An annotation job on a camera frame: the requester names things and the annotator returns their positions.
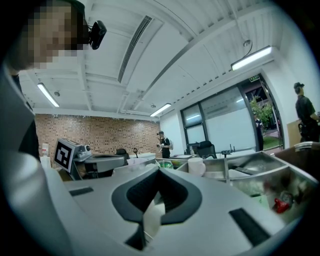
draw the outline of window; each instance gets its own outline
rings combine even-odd
[[[184,116],[184,125],[186,127],[199,124],[202,122],[199,105],[195,105],[184,110],[183,116]]]

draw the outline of ceiling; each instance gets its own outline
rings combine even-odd
[[[106,28],[100,48],[61,56],[41,69],[20,73],[22,91],[39,114],[157,120],[150,117],[203,86],[215,86],[231,63],[268,45],[279,47],[280,10],[268,0],[80,0],[89,25]],[[152,18],[118,82],[132,37],[145,16]],[[60,107],[37,87],[42,82]]]

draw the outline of green foliage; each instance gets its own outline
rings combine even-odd
[[[259,105],[257,99],[259,96],[254,96],[252,100],[250,100],[250,106],[252,111],[256,113],[256,117],[261,120],[263,125],[266,127],[267,123],[269,122],[269,117],[272,115],[272,106],[269,102],[265,103],[264,105]]]

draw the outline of white wall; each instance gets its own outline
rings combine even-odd
[[[173,110],[161,116],[160,129],[173,142],[171,156],[183,154],[187,146],[180,113]]]
[[[294,84],[305,84],[304,95],[308,97],[315,111],[320,111],[320,73],[313,54],[297,28],[288,18],[283,20],[283,34],[280,50],[272,50],[274,61],[262,66],[266,80],[283,123],[285,148],[290,146],[287,124],[297,121],[297,95]]]
[[[215,151],[256,148],[255,131],[247,108],[242,108],[205,121],[209,141]]]
[[[319,67],[303,34],[289,17],[283,22],[279,52],[293,74],[294,83],[305,85],[304,95],[313,103],[316,112],[320,111]]]

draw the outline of black camera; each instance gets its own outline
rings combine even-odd
[[[93,50],[99,48],[102,39],[104,38],[105,34],[107,33],[106,26],[103,24],[101,20],[97,20],[89,32],[89,45]]]

